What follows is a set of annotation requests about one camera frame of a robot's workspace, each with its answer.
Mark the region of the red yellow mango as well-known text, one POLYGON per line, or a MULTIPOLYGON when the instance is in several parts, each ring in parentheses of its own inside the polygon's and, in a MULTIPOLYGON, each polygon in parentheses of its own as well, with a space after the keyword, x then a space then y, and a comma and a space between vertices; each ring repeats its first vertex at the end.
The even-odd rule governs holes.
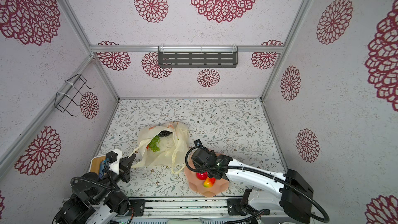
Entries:
POLYGON ((216 182, 215 178, 210 178, 208 177, 204 182, 203 182, 203 186, 205 188, 211 188, 216 182))

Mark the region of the cream plastic bag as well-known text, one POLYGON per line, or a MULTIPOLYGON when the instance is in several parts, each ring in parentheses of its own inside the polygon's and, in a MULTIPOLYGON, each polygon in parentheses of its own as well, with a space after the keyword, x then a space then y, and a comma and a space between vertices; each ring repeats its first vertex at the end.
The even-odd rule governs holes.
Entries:
POLYGON ((138 134, 138 146, 131 152, 131 154, 141 155, 141 160, 132 168, 168 166, 172 174, 179 174, 185 167, 184 159, 188 152, 188 141, 188 127, 181 122, 169 122, 164 125, 144 128, 138 134), (160 151, 152 152, 150 149, 146 149, 151 140, 164 130, 173 134, 160 138, 160 151))

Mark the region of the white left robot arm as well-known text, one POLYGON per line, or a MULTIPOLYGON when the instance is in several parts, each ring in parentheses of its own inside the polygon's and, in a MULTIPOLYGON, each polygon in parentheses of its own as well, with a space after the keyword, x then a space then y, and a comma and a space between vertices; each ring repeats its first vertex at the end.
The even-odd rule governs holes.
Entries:
POLYGON ((72 195, 55 215, 53 224, 112 224, 118 216, 142 214, 143 205, 134 203, 118 186, 130 181, 136 154, 124 157, 120 150, 95 157, 90 172, 70 180, 72 195))

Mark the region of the green grape bunch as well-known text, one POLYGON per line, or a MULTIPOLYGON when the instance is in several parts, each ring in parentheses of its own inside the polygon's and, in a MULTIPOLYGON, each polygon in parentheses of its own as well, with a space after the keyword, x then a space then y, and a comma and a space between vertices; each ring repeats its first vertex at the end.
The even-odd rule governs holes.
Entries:
POLYGON ((160 151, 160 137, 155 136, 148 145, 152 152, 160 151))

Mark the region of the red apple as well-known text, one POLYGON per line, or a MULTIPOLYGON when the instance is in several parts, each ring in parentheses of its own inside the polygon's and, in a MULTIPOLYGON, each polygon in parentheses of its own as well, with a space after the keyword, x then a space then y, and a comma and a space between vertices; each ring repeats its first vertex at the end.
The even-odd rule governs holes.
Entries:
POLYGON ((207 172, 201 172, 201 173, 197 172, 196 178, 198 180, 206 180, 208 178, 208 173, 207 172))

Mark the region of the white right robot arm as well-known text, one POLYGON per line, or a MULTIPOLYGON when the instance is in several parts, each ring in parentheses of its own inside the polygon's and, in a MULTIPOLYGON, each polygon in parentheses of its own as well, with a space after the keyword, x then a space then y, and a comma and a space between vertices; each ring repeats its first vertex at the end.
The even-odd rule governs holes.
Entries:
POLYGON ((188 150, 185 163, 192 172, 205 171, 217 180, 251 186, 252 190, 244 193, 241 207, 252 215, 263 209, 278 210, 300 223, 311 220, 314 190, 295 170, 282 173, 258 169, 230 156, 217 155, 204 146, 188 150))

